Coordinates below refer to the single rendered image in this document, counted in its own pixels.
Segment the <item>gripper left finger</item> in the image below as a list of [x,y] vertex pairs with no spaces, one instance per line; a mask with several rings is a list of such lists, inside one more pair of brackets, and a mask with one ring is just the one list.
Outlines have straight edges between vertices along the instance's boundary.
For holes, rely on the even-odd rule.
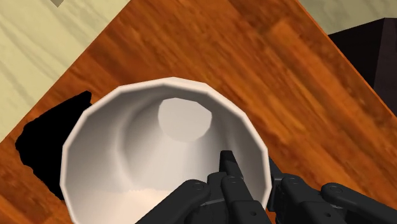
[[254,200],[230,150],[220,152],[219,171],[207,181],[189,179],[136,224],[272,224]]

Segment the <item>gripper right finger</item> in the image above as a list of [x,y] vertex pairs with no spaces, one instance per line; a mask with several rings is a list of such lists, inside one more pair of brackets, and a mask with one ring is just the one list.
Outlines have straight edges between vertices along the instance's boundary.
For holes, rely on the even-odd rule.
[[397,224],[397,210],[338,183],[316,190],[269,160],[276,224]]

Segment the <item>white cup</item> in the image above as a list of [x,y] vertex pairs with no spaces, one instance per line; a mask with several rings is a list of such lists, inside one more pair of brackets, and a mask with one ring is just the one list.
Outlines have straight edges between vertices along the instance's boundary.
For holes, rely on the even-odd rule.
[[206,83],[170,77],[117,87],[84,110],[62,148],[60,187],[73,224],[136,224],[230,150],[266,205],[268,149],[240,108]]

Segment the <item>brown wooden table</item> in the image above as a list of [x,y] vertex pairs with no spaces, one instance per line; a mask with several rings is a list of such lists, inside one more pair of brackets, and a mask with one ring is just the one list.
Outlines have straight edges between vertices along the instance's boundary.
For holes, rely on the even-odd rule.
[[23,165],[24,125],[84,90],[177,76],[245,111],[284,172],[397,209],[397,117],[298,0],[130,0],[0,143],[0,224],[71,224]]

